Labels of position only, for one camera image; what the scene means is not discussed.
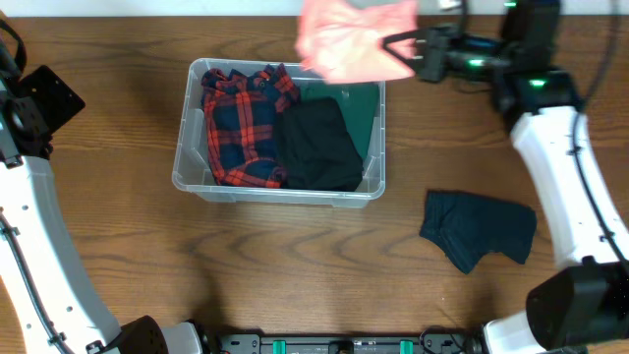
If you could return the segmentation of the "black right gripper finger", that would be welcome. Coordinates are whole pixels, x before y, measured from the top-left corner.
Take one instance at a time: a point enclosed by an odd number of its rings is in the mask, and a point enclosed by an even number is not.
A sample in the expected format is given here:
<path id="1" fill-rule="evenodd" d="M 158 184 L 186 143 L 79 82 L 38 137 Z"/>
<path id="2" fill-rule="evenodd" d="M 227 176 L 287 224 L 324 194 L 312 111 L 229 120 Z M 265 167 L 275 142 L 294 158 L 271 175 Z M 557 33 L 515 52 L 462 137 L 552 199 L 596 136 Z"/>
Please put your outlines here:
<path id="1" fill-rule="evenodd" d="M 389 35 L 382 40 L 382 46 L 390 46 L 392 43 L 397 43 L 407 39 L 413 39 L 415 43 L 424 41 L 426 39 L 426 30 L 414 29 Z"/>
<path id="2" fill-rule="evenodd" d="M 387 54 L 394 57 L 415 74 L 419 74 L 423 68 L 424 57 L 422 55 L 418 55 L 414 47 L 411 47 L 410 54 L 403 54 L 401 51 L 395 49 L 390 43 L 384 43 L 382 48 Z"/>

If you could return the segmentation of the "green garment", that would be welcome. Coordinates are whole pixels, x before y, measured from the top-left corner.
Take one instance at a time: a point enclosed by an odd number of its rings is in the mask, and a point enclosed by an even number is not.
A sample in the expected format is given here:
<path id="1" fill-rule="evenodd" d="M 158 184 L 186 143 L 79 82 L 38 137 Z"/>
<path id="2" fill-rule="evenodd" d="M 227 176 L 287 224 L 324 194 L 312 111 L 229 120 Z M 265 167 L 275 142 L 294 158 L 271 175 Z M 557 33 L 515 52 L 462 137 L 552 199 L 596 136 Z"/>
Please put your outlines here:
<path id="1" fill-rule="evenodd" d="M 329 97 L 337 102 L 354 146 L 362 160 L 365 160 L 379 103 L 379 86 L 375 83 L 327 85 L 310 82 L 301 85 L 300 91 L 303 101 Z"/>

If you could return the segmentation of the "pink shirt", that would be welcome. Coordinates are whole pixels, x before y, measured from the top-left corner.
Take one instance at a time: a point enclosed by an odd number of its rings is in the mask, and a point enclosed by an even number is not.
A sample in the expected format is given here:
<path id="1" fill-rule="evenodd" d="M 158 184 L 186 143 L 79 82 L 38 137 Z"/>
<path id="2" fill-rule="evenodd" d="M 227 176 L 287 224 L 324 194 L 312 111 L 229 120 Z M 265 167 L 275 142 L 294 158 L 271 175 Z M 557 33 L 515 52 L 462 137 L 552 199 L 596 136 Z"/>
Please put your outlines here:
<path id="1" fill-rule="evenodd" d="M 328 84 L 359 84 L 411 78 L 406 68 L 382 48 L 392 34 L 417 28 L 414 0 L 360 9 L 346 0 L 306 0 L 295 44 L 301 67 Z M 414 41 L 393 47 L 410 54 Z"/>

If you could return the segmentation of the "black garment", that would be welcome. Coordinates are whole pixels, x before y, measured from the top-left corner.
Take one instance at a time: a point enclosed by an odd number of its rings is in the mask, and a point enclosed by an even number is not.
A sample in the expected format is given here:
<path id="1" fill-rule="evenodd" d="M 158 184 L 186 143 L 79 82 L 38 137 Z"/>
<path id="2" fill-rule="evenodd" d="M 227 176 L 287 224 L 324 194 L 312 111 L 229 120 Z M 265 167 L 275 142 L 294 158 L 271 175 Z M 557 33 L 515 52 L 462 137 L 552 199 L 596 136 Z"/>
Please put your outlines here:
<path id="1" fill-rule="evenodd" d="M 273 137 L 287 189 L 354 192 L 363 181 L 363 159 L 332 98 L 285 109 L 276 118 Z"/>

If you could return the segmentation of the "dark teal garment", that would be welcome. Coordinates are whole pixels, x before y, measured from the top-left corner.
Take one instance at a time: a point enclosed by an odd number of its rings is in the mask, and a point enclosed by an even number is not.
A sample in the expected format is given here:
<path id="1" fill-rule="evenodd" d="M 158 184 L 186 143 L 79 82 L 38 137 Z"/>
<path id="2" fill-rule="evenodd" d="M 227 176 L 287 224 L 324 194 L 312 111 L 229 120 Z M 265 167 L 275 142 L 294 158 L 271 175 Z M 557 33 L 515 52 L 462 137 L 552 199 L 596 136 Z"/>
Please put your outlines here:
<path id="1" fill-rule="evenodd" d="M 460 191 L 431 190 L 419 235 L 468 274 L 492 253 L 524 264 L 537 226 L 537 215 L 528 206 Z"/>

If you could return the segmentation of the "red navy plaid shirt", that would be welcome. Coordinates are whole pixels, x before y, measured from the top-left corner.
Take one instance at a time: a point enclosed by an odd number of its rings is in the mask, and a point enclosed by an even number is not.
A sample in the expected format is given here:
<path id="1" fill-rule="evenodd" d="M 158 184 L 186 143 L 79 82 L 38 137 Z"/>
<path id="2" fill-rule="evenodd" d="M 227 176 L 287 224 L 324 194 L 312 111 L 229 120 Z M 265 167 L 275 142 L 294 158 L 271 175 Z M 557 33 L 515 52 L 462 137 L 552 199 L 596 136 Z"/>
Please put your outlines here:
<path id="1" fill-rule="evenodd" d="M 277 157 L 275 121 L 301 102 L 286 67 L 251 75 L 208 70 L 201 79 L 208 164 L 219 186 L 279 189 L 287 173 Z"/>

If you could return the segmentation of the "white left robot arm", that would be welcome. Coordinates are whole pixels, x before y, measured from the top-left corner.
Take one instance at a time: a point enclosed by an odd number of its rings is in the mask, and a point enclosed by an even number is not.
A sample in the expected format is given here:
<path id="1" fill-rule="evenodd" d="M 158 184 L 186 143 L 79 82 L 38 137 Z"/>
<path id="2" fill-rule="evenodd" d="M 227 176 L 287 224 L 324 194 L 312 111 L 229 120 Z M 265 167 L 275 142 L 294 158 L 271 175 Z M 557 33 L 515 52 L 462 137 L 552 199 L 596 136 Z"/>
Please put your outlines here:
<path id="1" fill-rule="evenodd" d="M 205 353 L 192 321 L 119 324 L 98 296 L 65 225 L 50 164 L 54 133 L 84 101 L 50 68 L 24 73 L 27 51 L 1 49 L 1 277 L 29 353 Z"/>

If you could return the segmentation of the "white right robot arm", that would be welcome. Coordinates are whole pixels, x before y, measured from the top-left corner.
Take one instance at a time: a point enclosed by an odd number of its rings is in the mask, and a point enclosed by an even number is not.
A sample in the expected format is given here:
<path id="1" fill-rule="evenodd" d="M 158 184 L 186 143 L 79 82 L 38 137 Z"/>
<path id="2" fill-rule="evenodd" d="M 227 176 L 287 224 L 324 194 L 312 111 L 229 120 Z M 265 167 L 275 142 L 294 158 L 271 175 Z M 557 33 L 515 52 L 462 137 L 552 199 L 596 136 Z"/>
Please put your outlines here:
<path id="1" fill-rule="evenodd" d="M 505 5 L 499 39 L 465 23 L 387 36 L 382 48 L 414 41 L 408 66 L 426 82 L 453 75 L 486 82 L 513 147 L 539 195 L 558 272 L 533 289 L 525 309 L 477 333 L 424 333 L 428 353 L 583 353 L 628 335 L 628 230 L 591 147 L 588 98 L 552 57 L 559 0 Z"/>

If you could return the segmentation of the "clear plastic storage bin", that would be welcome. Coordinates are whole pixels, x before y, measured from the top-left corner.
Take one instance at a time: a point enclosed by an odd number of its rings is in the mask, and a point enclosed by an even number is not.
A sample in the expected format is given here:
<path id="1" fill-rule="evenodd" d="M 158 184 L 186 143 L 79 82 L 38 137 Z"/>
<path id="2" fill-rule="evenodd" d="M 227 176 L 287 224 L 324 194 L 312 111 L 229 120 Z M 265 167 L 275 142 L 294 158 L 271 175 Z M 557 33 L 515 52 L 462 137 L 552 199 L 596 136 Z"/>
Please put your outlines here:
<path id="1" fill-rule="evenodd" d="M 185 100 L 173 165 L 172 182 L 183 191 L 214 203 L 259 202 L 363 208 L 385 191 L 386 85 L 379 82 L 376 111 L 372 118 L 370 147 L 364 160 L 363 181 L 354 192 L 217 186 L 208 164 L 207 133 L 201 109 L 201 78 L 211 69 L 228 74 L 235 69 L 246 76 L 263 70 L 264 61 L 199 58 L 189 68 Z"/>

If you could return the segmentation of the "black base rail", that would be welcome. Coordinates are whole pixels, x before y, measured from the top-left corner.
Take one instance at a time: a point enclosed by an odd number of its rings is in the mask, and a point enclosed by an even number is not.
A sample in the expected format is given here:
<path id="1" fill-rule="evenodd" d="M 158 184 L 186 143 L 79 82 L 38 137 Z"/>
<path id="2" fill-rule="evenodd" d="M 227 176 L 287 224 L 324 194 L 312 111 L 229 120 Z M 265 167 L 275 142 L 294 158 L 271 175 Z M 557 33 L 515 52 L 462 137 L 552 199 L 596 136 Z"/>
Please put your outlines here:
<path id="1" fill-rule="evenodd" d="M 483 354 L 477 335 L 460 330 L 429 329 L 407 336 L 269 336 L 222 335 L 219 353 L 230 354 Z"/>

